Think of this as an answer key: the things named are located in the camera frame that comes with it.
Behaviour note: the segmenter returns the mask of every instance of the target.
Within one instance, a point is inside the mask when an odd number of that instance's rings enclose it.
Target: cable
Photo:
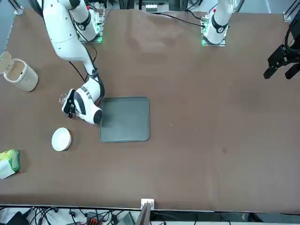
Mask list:
[[[97,210],[95,210],[95,211],[96,211],[96,215],[97,215],[97,221],[99,221],[98,212],[97,212]]]
[[[179,18],[177,18],[177,17],[175,17],[175,16],[172,16],[172,15],[168,15],[168,14],[162,14],[162,13],[161,13],[160,15],[166,15],[166,16],[168,16],[168,17],[170,17],[170,18],[173,18],[173,19],[176,19],[176,20],[182,21],[182,22],[184,22],[184,23],[188,23],[188,24],[191,24],[191,25],[194,25],[194,26],[198,26],[198,27],[203,27],[203,28],[205,28],[205,26],[204,26],[204,25],[200,25],[200,24],[197,24],[197,23],[193,23],[193,22],[185,21],[185,20],[179,19]]]
[[[113,215],[114,215],[116,218],[118,218],[117,216],[118,216],[120,213],[122,213],[122,212],[124,212],[124,210],[121,210],[121,211],[118,212],[116,215],[112,214],[112,218],[111,218],[111,220],[109,221],[109,223],[108,223],[107,225],[109,225],[109,224],[116,225],[116,224],[113,224],[113,223],[112,223],[112,221],[113,221]]]
[[[96,58],[97,58],[97,56],[98,56],[97,49],[94,47],[94,45],[93,45],[90,41],[88,41],[88,40],[85,38],[85,36],[82,35],[82,33],[80,33],[80,31],[79,31],[76,27],[75,27],[75,29],[76,29],[76,31],[83,37],[83,39],[86,40],[88,43],[90,43],[90,44],[93,46],[93,48],[95,49],[96,55],[95,55],[95,57],[94,57],[94,59],[93,59],[93,62],[95,62],[95,60],[96,60]]]
[[[36,222],[37,215],[40,214],[40,212],[37,213],[37,210],[38,210],[38,209],[39,209],[39,207],[36,208],[35,216],[32,218],[32,220],[30,221],[29,225],[32,224],[33,220],[35,220],[35,222]]]
[[[74,64],[72,62],[70,62],[70,61],[68,61],[68,62],[73,66],[73,68],[77,71],[77,73],[79,74],[79,76],[81,77],[83,82],[85,83],[85,80],[84,80],[83,76],[81,75],[81,73],[79,72],[79,70],[74,66]]]
[[[192,8],[194,5],[196,5],[198,2],[200,2],[201,0],[196,1],[192,6],[190,6],[187,10],[189,10],[190,8]]]
[[[87,214],[87,213],[84,213],[81,209],[79,209],[79,211],[80,211],[85,217],[88,217],[88,214]]]
[[[193,17],[195,17],[196,19],[202,20],[202,17],[196,16],[191,10],[188,9],[187,11],[190,12],[193,15]]]
[[[198,214],[196,215],[196,220],[194,222],[194,225],[196,225],[197,221],[198,221]]]
[[[105,16],[105,19],[104,19],[104,25],[105,25],[105,23],[106,23],[106,20],[107,20],[107,17],[108,17],[108,14],[110,13],[110,11],[113,9],[113,8],[115,8],[116,7],[116,4],[114,4],[112,7],[110,7],[109,8],[109,10],[108,10],[108,12],[107,12],[107,14],[106,14],[106,16]]]
[[[216,7],[216,6],[217,6],[217,4],[214,5],[208,12],[210,13],[213,10],[213,8]]]
[[[176,219],[176,220],[181,221],[181,219],[180,219],[179,217],[175,217],[175,216],[172,216],[172,215],[169,215],[169,214],[158,213],[158,212],[152,212],[152,213],[153,213],[153,214],[156,214],[156,215],[161,215],[161,216],[170,217],[170,218],[173,218],[173,219]]]
[[[47,209],[41,209],[41,208],[39,208],[39,211],[41,212],[41,214],[42,214],[42,216],[41,216],[41,218],[40,218],[40,220],[41,220],[41,223],[43,223],[43,219],[45,218],[46,219],[46,221],[47,221],[47,223],[48,223],[48,225],[51,225],[51,223],[49,222],[49,220],[48,220],[48,218],[47,218]]]
[[[221,220],[221,221],[228,222],[228,223],[229,223],[229,225],[231,225],[231,223],[230,223],[230,220],[224,220],[224,218],[223,218],[222,216],[221,216],[220,220]]]
[[[89,4],[89,7],[90,7],[90,8],[93,8],[93,9],[95,9],[95,10],[97,10],[97,8],[94,7],[94,6],[92,6],[91,4]]]
[[[286,35],[285,35],[285,47],[286,47],[286,49],[287,49],[289,52],[298,54],[298,53],[300,53],[300,50],[292,49],[292,48],[290,48],[289,45],[287,44],[287,41],[288,41],[288,39],[289,39],[290,32],[291,32],[291,31],[290,31],[290,28],[289,28],[289,29],[287,30],[287,32],[286,32]]]

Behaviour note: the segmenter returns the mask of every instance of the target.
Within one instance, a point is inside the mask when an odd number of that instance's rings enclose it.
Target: black cable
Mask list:
[[[169,214],[164,214],[164,213],[159,213],[159,212],[151,212],[151,213],[156,214],[156,215],[160,215],[160,216],[170,217],[170,218],[176,219],[178,221],[181,221],[181,219],[179,217],[175,217],[175,216],[172,216],[172,215],[169,215]]]
[[[192,8],[194,5],[196,5],[198,2],[200,2],[201,0],[196,1],[193,5],[191,5],[187,10],[189,10],[190,8]]]
[[[95,211],[96,211],[96,215],[97,215],[97,221],[99,222],[98,212],[97,212],[97,210],[95,210]]]
[[[47,221],[47,223],[48,223],[48,225],[51,225],[51,223],[49,222],[49,220],[48,220],[48,218],[47,218],[47,209],[41,209],[41,208],[39,208],[39,211],[41,212],[41,218],[40,218],[40,220],[42,221],[42,223],[43,223],[43,219],[45,218],[46,219],[46,221]]]
[[[79,209],[79,211],[80,211],[85,217],[88,217],[88,214],[87,214],[87,213],[84,213],[81,209]]]
[[[117,216],[118,216],[120,213],[122,213],[122,212],[124,212],[124,210],[121,210],[121,211],[118,212],[116,215],[112,214],[112,218],[111,218],[111,220],[109,221],[109,223],[108,223],[107,225],[109,225],[109,224],[116,225],[116,224],[113,224],[113,223],[112,223],[112,221],[113,221],[113,216],[115,216],[116,218],[118,218]]]
[[[32,224],[32,222],[33,222],[34,219],[36,220],[38,214],[40,214],[40,212],[35,213],[35,216],[32,218],[32,220],[30,221],[29,225]]]
[[[38,223],[37,223],[37,211],[38,211],[38,208],[36,209],[35,214],[34,214],[34,221],[35,221],[36,225],[38,225]]]
[[[93,59],[93,62],[95,62],[95,60],[96,60],[96,58],[97,58],[97,56],[98,56],[97,49],[94,47],[94,45],[93,45],[90,41],[88,41],[88,40],[85,38],[85,36],[82,35],[82,33],[80,33],[80,31],[79,31],[76,27],[75,27],[75,29],[76,29],[76,31],[83,37],[83,39],[86,40],[88,43],[90,43],[90,44],[93,46],[93,48],[95,49],[96,55],[95,55],[95,57],[94,57],[94,59]]]
[[[162,14],[162,13],[161,13],[161,15],[166,15],[166,16],[168,16],[168,17],[170,17],[170,18],[173,18],[173,19],[176,19],[176,20],[182,21],[182,22],[184,22],[184,23],[188,23],[188,24],[191,24],[191,25],[194,25],[194,26],[198,26],[198,27],[203,27],[203,28],[205,28],[205,26],[204,26],[204,25],[200,25],[200,24],[197,24],[197,23],[193,23],[193,22],[185,21],[185,20],[179,19],[179,18],[177,18],[177,17],[175,17],[175,16],[172,16],[172,15],[168,15],[168,14]]]
[[[198,214],[196,215],[196,220],[194,222],[194,225],[196,225],[197,221],[198,221]]]
[[[90,7],[90,8],[93,8],[93,9],[95,9],[95,10],[97,10],[97,8],[94,7],[94,6],[92,6],[92,5],[89,5],[89,7]]]
[[[72,215],[70,215],[70,216],[72,217],[74,224],[77,224],[77,222],[74,220],[73,216]]]
[[[213,10],[213,8],[216,7],[216,6],[217,6],[217,4],[214,5],[214,6],[208,11],[208,13],[210,13],[210,12]]]
[[[230,220],[228,219],[228,220],[225,220],[222,216],[220,217],[220,221],[225,221],[225,222],[228,222],[229,223],[229,225],[231,225],[231,222],[230,222]]]
[[[188,9],[187,11],[190,12],[193,15],[193,17],[195,17],[196,19],[198,20],[202,19],[201,17],[196,16],[195,13],[193,13],[191,10]]]
[[[79,74],[79,76],[81,77],[83,82],[85,83],[85,80],[84,80],[83,76],[81,75],[81,73],[79,72],[79,70],[74,66],[74,64],[72,62],[70,62],[70,61],[68,61],[68,62],[73,66],[73,68],[77,71],[77,73]]]
[[[292,49],[289,47],[289,45],[287,44],[287,41],[289,39],[289,36],[290,36],[290,28],[287,30],[286,32],[286,35],[285,35],[285,48],[289,51],[289,52],[292,52],[292,53],[295,53],[295,54],[298,54],[300,53],[300,50],[296,50],[296,49]]]

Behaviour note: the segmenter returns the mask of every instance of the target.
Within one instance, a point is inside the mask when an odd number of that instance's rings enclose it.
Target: brown table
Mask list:
[[[26,9],[7,50],[39,83],[24,93],[0,78],[1,150],[21,150],[0,202],[299,213],[300,77],[263,78],[287,27],[282,15],[234,14],[227,47],[201,47],[198,27],[112,10],[96,64],[107,97],[150,99],[150,139],[100,143],[98,126],[61,112],[59,96],[82,81]],[[58,127],[72,133],[65,152],[51,147]]]

